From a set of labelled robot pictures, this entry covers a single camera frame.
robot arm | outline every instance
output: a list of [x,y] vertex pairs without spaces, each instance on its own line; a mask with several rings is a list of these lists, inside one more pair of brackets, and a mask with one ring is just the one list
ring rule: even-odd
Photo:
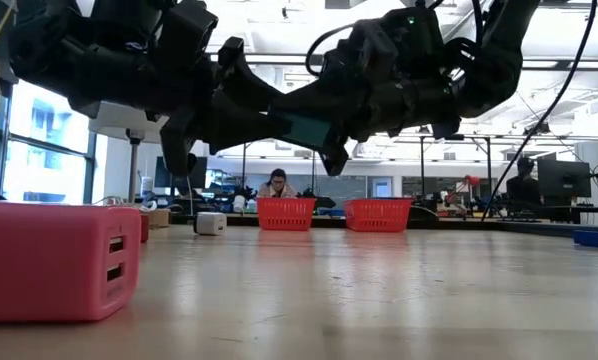
[[[479,116],[514,94],[521,42],[539,4],[495,0],[482,46],[466,39],[444,44],[435,12],[423,6],[360,20],[325,54],[315,82],[282,94],[250,71],[241,39],[228,39],[218,62],[210,61],[205,49],[218,19],[202,2],[96,0],[89,18],[72,0],[54,2],[60,4],[19,19],[11,31],[15,75],[66,96],[90,117],[101,101],[142,109],[148,121],[169,116],[161,138],[175,175],[194,165],[189,152],[197,140],[215,154],[282,139],[318,151],[337,175],[349,138],[396,136],[424,124],[438,138],[452,135],[461,117]],[[463,75],[453,81],[456,68]]]

wooden table surface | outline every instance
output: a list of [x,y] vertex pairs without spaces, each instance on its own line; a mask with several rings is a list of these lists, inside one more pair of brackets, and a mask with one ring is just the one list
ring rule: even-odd
[[95,324],[0,325],[0,360],[598,359],[598,250],[568,239],[151,235],[129,306]]

monitor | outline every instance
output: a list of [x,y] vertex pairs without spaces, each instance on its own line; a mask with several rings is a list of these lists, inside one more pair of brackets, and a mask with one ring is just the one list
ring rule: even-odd
[[[207,157],[197,157],[197,163],[190,174],[190,187],[193,189],[203,189],[206,187],[206,168],[208,167]],[[172,179],[173,185],[176,188],[186,188],[188,183],[185,177],[175,176]],[[166,169],[166,164],[163,161],[163,156],[157,157],[157,169],[155,170],[155,187],[169,188],[170,187],[170,172]]]
[[573,161],[538,160],[539,192],[543,196],[591,197],[590,164]]

dark hair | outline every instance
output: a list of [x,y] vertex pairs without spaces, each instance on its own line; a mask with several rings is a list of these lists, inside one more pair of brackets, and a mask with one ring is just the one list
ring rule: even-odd
[[288,178],[286,177],[286,172],[283,171],[283,169],[275,169],[270,174],[270,180],[268,180],[268,186],[272,185],[272,179],[274,179],[276,177],[280,177],[280,178],[283,178],[284,180],[288,180]]
[[535,162],[532,159],[527,157],[522,157],[517,161],[517,170],[520,173],[530,174],[532,169],[535,167]]

rectangular hole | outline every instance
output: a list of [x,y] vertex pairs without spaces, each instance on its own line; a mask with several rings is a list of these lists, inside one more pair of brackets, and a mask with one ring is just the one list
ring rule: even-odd
[[114,279],[118,279],[123,275],[123,266],[122,264],[113,266],[108,268],[108,273],[106,274],[106,279],[108,281],[112,281]]
[[110,239],[109,252],[112,254],[114,252],[123,250],[123,243],[123,237],[121,236]]

